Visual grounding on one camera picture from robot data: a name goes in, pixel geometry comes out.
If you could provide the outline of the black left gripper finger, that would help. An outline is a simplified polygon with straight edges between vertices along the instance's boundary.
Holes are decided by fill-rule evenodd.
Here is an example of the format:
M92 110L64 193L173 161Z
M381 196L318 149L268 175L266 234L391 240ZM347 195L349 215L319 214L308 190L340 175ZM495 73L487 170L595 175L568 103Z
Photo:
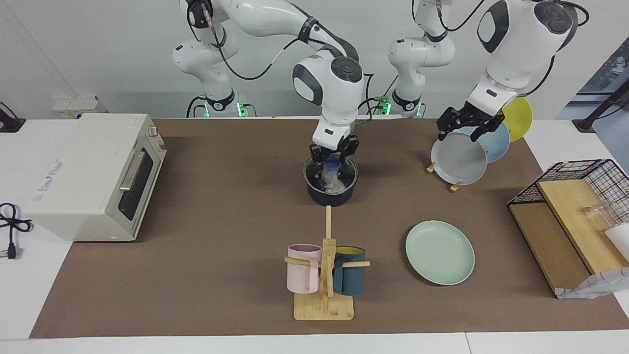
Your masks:
M445 110L437 119L438 140L443 141L457 128L458 110Z
M486 134L487 132L494 132L495 130L495 125L493 122L485 122L481 125L479 125L479 127L477 127L472 134L470 134L470 140L474 143L476 141L478 141L478 139Z

